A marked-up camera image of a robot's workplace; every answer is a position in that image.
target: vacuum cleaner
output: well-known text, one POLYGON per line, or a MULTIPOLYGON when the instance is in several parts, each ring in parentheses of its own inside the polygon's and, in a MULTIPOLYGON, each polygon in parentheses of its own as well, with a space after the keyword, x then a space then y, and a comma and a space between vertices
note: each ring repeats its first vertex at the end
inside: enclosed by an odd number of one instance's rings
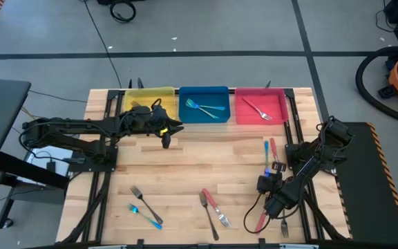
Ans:
POLYGON ((370 93, 365 89, 363 85, 363 72, 369 63, 377 57, 388 56, 386 61, 386 67, 390 71, 388 76, 388 86, 383 87, 379 90, 379 96, 383 99, 392 98, 398 96, 398 46, 382 48, 374 52, 373 54, 366 57, 356 72, 356 86, 359 90, 360 95, 372 106, 382 111, 383 113, 398 119, 398 111, 395 111, 386 105, 382 104, 380 101, 375 99, 370 93))

